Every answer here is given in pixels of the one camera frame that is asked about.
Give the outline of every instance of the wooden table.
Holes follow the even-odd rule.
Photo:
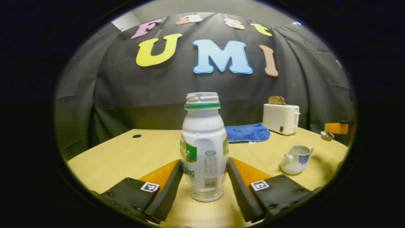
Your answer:
[[[139,179],[169,162],[180,159],[180,130],[133,129],[74,157],[68,166],[90,190],[103,193],[126,177]],[[307,168],[300,174],[288,175],[309,190],[324,186],[345,159],[348,148],[320,134],[299,128],[289,136],[271,131],[264,142],[230,143],[229,156],[243,161],[271,176],[283,172],[280,162],[294,145],[312,146],[314,151]],[[162,227],[246,227],[237,204],[231,181],[227,177],[224,195],[213,202],[199,202],[187,192],[182,178],[176,199]]]

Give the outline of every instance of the small bowl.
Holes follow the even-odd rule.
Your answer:
[[[321,139],[323,139],[323,140],[332,141],[332,139],[334,137],[335,136],[332,133],[324,132],[324,131],[321,132]]]

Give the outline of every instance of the white toaster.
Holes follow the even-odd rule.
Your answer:
[[[283,135],[297,132],[300,107],[296,105],[264,104],[263,125]]]

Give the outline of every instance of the bottle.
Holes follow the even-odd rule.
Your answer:
[[[214,201],[224,193],[229,157],[219,97],[216,92],[195,92],[186,99],[180,155],[188,192],[198,201]]]

